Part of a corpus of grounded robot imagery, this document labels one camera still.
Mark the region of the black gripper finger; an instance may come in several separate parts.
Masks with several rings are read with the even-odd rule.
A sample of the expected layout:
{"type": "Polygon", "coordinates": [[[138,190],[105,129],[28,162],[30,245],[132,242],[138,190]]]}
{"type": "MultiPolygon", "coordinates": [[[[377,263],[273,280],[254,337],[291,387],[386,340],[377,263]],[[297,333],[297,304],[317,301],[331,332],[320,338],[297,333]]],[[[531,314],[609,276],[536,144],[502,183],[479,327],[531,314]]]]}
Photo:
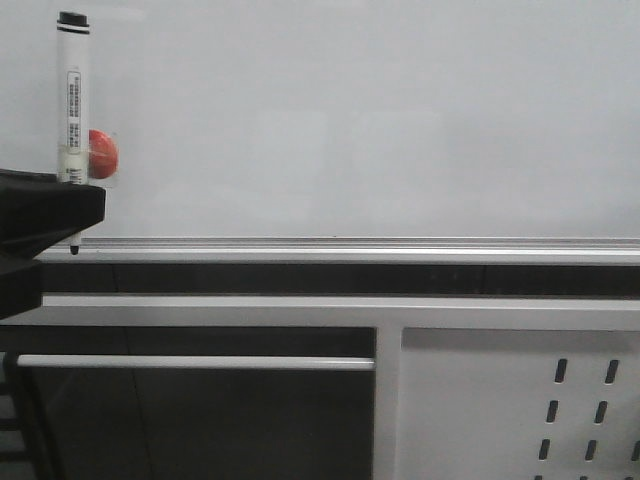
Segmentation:
{"type": "Polygon", "coordinates": [[[106,191],[49,173],[1,171],[1,318],[42,305],[49,247],[104,220],[106,191]]]}

